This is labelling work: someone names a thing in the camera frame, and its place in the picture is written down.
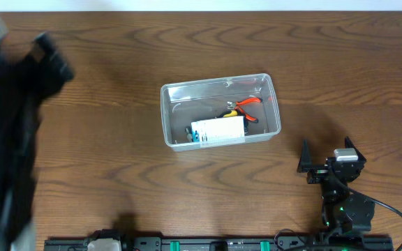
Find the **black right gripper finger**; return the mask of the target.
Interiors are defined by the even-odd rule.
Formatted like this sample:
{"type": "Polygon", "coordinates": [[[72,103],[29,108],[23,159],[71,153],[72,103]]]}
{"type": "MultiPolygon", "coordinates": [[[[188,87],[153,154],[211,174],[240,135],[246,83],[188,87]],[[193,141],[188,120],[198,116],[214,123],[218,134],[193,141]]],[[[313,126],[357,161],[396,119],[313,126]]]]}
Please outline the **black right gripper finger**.
{"type": "Polygon", "coordinates": [[[308,147],[308,142],[305,139],[301,148],[301,155],[297,165],[297,173],[306,173],[312,168],[311,155],[308,147]]]}
{"type": "Polygon", "coordinates": [[[355,150],[357,156],[358,156],[358,161],[360,162],[366,162],[366,158],[361,154],[361,152],[357,149],[357,147],[352,143],[352,141],[350,140],[349,136],[347,136],[344,139],[344,144],[346,148],[352,148],[355,150]]]}

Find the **black yellow slim screwdriver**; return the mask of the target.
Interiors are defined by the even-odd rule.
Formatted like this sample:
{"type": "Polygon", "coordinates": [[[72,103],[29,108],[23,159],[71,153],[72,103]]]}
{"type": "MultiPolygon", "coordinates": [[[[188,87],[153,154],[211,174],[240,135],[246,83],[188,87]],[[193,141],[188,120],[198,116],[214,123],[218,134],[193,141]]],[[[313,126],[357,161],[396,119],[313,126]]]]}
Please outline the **black yellow slim screwdriver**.
{"type": "Polygon", "coordinates": [[[244,119],[244,134],[248,134],[248,119],[246,117],[243,117],[244,119]]]}

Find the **white blue screwdriver box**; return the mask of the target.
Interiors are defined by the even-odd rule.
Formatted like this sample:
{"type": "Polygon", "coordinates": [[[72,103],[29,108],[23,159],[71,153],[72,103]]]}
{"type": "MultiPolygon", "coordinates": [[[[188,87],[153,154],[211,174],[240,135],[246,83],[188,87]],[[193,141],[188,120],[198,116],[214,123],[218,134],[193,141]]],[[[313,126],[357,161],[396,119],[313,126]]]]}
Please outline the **white blue screwdriver box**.
{"type": "Polygon", "coordinates": [[[232,116],[191,123],[193,141],[202,148],[244,143],[244,118],[232,116]]]}

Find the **stubby yellow black screwdriver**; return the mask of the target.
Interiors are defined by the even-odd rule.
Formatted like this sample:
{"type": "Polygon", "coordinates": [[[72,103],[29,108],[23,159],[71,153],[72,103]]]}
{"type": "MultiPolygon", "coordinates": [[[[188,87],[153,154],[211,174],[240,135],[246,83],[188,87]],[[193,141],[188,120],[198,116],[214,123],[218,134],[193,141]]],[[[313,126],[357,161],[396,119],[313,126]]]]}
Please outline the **stubby yellow black screwdriver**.
{"type": "Polygon", "coordinates": [[[238,115],[239,115],[239,113],[236,110],[232,109],[232,110],[228,110],[226,112],[223,112],[222,114],[218,115],[216,118],[217,119],[219,119],[219,118],[227,118],[227,117],[233,117],[233,116],[238,116],[238,115]]]}

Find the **red handled pliers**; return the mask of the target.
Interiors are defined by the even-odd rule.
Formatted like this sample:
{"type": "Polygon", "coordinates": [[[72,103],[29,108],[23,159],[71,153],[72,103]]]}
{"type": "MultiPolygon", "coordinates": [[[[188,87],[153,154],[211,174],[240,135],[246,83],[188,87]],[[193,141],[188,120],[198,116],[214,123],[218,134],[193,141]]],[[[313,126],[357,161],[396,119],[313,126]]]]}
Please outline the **red handled pliers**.
{"type": "Polygon", "coordinates": [[[242,101],[236,101],[236,102],[227,101],[228,109],[235,110],[238,114],[244,116],[244,118],[251,123],[258,123],[259,120],[256,117],[249,115],[245,110],[245,107],[255,104],[261,105],[262,99],[257,97],[251,97],[242,101]]]}

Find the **small hammer black handle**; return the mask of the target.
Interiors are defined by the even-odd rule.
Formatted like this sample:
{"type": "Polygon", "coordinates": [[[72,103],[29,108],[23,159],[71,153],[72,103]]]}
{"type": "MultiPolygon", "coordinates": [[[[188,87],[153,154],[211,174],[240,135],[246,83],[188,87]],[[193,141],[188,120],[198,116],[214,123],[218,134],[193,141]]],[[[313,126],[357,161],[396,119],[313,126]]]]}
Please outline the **small hammer black handle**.
{"type": "Polygon", "coordinates": [[[185,131],[186,131],[186,136],[187,136],[188,141],[189,141],[189,142],[193,142],[193,133],[192,133],[192,131],[191,131],[191,128],[190,128],[190,127],[187,127],[187,128],[185,129],[185,131]]]}

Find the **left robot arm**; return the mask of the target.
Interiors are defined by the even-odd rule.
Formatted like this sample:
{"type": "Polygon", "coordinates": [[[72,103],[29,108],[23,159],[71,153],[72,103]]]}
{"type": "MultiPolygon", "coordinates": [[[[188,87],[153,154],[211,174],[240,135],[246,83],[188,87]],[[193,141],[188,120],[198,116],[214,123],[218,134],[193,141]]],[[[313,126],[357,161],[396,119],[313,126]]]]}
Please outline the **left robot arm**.
{"type": "Polygon", "coordinates": [[[0,18],[0,250],[30,250],[40,106],[75,74],[48,33],[16,61],[1,48],[7,34],[0,18]]]}

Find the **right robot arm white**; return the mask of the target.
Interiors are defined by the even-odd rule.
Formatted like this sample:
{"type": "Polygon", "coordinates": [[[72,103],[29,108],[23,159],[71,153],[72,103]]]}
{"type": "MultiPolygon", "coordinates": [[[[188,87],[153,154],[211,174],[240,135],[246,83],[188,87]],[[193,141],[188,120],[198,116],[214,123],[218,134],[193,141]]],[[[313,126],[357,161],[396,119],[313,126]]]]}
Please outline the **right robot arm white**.
{"type": "Polygon", "coordinates": [[[363,234],[371,230],[375,203],[364,195],[351,192],[348,184],[358,178],[366,158],[349,137],[345,147],[335,149],[323,164],[314,164],[308,142],[303,141],[297,167],[307,174],[308,184],[318,184],[322,193],[322,221],[335,234],[363,234]]]}

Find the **clear plastic storage container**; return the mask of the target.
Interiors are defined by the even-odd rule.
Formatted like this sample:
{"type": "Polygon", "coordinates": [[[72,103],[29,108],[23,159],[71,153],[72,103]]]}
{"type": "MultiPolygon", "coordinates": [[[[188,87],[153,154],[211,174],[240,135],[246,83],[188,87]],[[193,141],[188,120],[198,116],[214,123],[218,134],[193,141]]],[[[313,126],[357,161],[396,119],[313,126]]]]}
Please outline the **clear plastic storage container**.
{"type": "Polygon", "coordinates": [[[245,107],[259,122],[248,122],[246,143],[263,142],[281,131],[281,118],[271,77],[266,73],[165,84],[161,88],[161,120],[165,143],[173,151],[206,149],[189,142],[185,129],[196,121],[216,119],[228,110],[227,101],[262,99],[245,107]]]}

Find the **black mounting rail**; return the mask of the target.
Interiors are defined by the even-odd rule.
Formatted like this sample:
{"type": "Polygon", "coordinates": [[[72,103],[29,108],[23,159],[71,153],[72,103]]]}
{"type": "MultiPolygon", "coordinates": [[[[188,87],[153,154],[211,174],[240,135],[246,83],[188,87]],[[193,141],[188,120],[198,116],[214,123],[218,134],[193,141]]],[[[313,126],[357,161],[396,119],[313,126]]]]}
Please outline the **black mounting rail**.
{"type": "Polygon", "coordinates": [[[276,251],[276,250],[393,250],[388,236],[331,236],[282,231],[273,238],[131,238],[112,230],[95,231],[85,238],[49,238],[44,251],[276,251]]]}

